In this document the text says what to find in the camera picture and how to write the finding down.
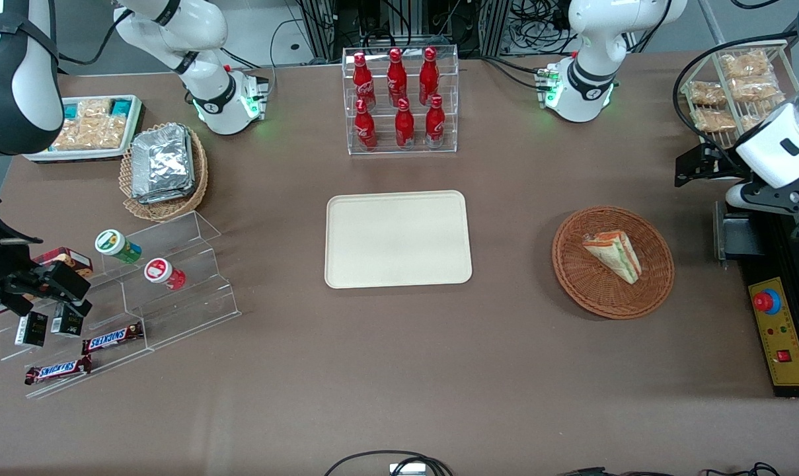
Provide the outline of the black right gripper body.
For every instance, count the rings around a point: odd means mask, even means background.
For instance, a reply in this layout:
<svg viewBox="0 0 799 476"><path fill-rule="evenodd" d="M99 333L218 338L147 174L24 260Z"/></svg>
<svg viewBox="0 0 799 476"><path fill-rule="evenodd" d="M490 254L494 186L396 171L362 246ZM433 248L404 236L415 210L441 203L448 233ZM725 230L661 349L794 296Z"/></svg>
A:
<svg viewBox="0 0 799 476"><path fill-rule="evenodd" d="M0 287L13 284L33 290L42 284L39 265L30 256L30 245L40 242L41 238L22 234L0 219Z"/></svg>

